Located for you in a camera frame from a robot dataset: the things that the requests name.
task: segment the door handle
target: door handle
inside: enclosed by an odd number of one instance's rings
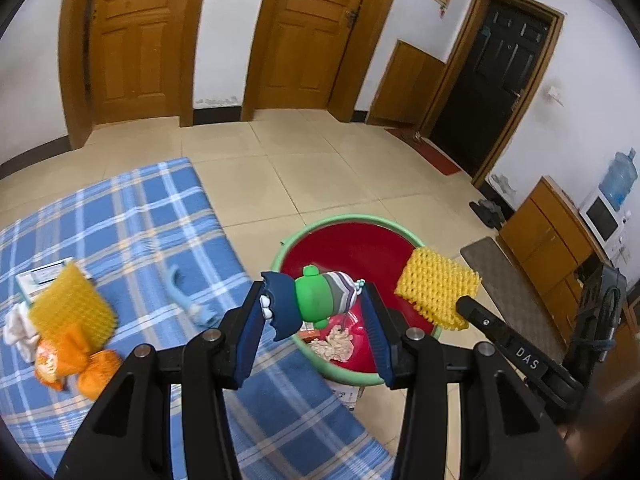
[[[356,10],[347,10],[347,28],[353,28],[356,20],[358,19],[358,14],[360,13],[360,9]]]
[[[516,100],[511,105],[511,111],[513,112],[518,106],[518,104],[520,103],[520,98],[522,97],[522,94],[516,92],[515,90],[509,90],[509,92],[511,92],[516,97]]]

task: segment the blue water bottle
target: blue water bottle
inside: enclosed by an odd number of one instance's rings
[[[600,183],[600,191],[616,211],[620,211],[620,206],[631,191],[631,186],[638,179],[638,171],[634,166],[635,155],[636,150],[633,148],[628,155],[617,152],[616,158],[609,166],[609,171]]]

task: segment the door frame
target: door frame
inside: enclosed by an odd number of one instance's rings
[[[193,125],[193,72],[202,1],[187,0],[184,9],[178,82],[180,126]],[[92,3],[93,0],[62,0],[60,7],[60,93],[69,142],[75,150],[84,146],[94,127],[88,63]]]
[[[453,46],[447,65],[440,79],[438,90],[436,91],[433,101],[425,111],[422,120],[420,121],[420,134],[421,136],[428,138],[436,121],[440,117],[440,114],[444,110],[449,95],[453,90],[462,68],[465,65],[466,58],[471,51],[471,47],[476,40],[476,35],[484,22],[484,16],[491,0],[471,0],[468,11],[466,13],[465,21],[460,28],[456,43]],[[564,22],[564,14],[558,10],[555,10],[545,4],[541,4],[535,0],[495,0],[505,4],[509,4],[513,7],[517,7],[524,12],[528,12],[537,18],[541,18],[549,22],[549,32],[546,35],[545,44],[542,47],[540,56],[533,67],[529,81],[522,92],[520,100],[516,104],[510,118],[505,124],[504,128],[500,132],[500,135],[496,139],[494,146],[487,154],[484,162],[478,169],[478,172],[472,176],[471,183],[479,188],[484,182],[484,178],[487,176],[491,168],[494,166],[500,154],[504,151],[507,143],[515,133],[517,127],[524,116],[524,113],[529,108],[529,105],[538,90],[542,78],[545,75],[546,67],[551,61],[556,44],[558,43],[558,37],[562,29],[562,23]]]
[[[364,78],[378,44],[386,16],[393,0],[361,0],[360,13],[351,29],[344,55],[334,80],[334,88],[326,109],[343,123],[351,121],[353,110],[364,83]],[[278,0],[262,0],[242,99],[241,120],[254,118],[258,101],[260,75],[264,68],[264,56],[271,36],[271,25]]]

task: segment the yellow sponge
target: yellow sponge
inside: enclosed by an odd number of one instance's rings
[[[69,263],[29,310],[42,339],[58,344],[66,329],[77,323],[93,354],[113,335],[116,315],[82,272]]]
[[[414,250],[396,285],[404,298],[433,324],[447,330],[462,330],[469,323],[456,311],[462,296],[478,293],[480,275],[441,254],[420,247]]]

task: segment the blue plaid blanket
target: blue plaid blanket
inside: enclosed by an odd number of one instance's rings
[[[126,357],[142,342],[186,343],[197,330],[167,298],[162,276],[180,269],[180,288],[220,312],[239,306],[250,280],[186,158],[121,174],[58,200],[0,231],[0,327],[19,301],[14,276],[75,257],[118,315],[108,348]],[[266,325],[251,377],[226,392],[245,478],[388,478],[392,458],[338,401],[288,340]],[[40,384],[33,366],[0,344],[0,415],[24,452],[53,474],[91,402]],[[185,478],[180,388],[172,389],[174,476]]]

